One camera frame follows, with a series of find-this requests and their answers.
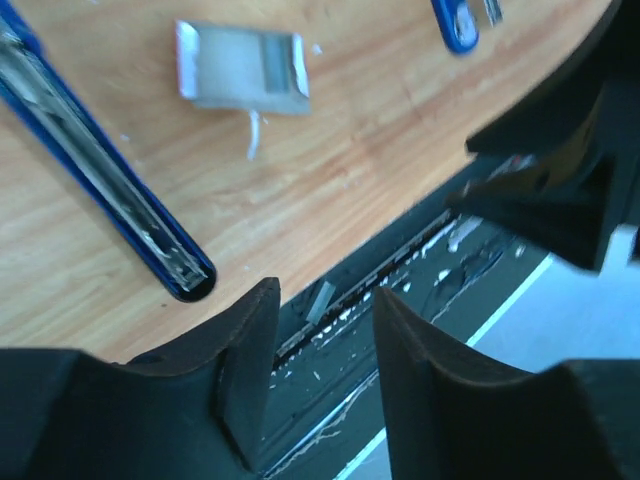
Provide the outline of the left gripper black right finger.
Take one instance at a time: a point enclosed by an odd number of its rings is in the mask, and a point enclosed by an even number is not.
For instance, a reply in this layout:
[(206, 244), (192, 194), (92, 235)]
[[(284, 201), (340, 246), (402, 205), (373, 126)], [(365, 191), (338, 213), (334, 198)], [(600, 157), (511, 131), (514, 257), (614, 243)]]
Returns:
[(635, 479), (639, 364), (574, 359), (530, 373), (374, 294), (373, 326), (396, 479)]

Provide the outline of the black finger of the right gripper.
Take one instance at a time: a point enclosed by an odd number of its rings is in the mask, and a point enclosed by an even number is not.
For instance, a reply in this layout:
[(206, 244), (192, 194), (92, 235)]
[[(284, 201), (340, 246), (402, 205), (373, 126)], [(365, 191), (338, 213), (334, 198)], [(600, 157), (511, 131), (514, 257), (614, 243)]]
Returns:
[(613, 232), (639, 225), (639, 88), (609, 82), (568, 140), (530, 168), (470, 184), (452, 210), (480, 217), (583, 270), (602, 269)]

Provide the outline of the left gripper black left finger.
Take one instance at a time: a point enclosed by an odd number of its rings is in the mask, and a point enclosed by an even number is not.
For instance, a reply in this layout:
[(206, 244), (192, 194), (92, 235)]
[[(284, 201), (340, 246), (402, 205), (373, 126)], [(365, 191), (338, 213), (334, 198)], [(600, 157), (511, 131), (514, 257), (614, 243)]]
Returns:
[(246, 479), (258, 469), (280, 284), (126, 364), (1, 353), (5, 479)]

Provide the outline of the silver staple strip piece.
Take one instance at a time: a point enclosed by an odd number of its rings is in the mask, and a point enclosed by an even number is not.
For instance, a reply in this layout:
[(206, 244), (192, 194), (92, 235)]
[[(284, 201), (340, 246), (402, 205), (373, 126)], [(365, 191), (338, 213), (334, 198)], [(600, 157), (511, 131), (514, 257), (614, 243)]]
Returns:
[(326, 280), (322, 280), (316, 284), (306, 309), (306, 322), (313, 325), (317, 325), (320, 322), (331, 302), (335, 290), (335, 285)]

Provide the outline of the silver staple strips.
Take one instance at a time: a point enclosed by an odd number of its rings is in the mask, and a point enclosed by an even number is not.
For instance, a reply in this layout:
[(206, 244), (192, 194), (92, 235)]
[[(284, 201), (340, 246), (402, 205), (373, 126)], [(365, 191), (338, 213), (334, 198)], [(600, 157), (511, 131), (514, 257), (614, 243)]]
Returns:
[(196, 107), (311, 113), (300, 34), (178, 20), (175, 40), (178, 91)]

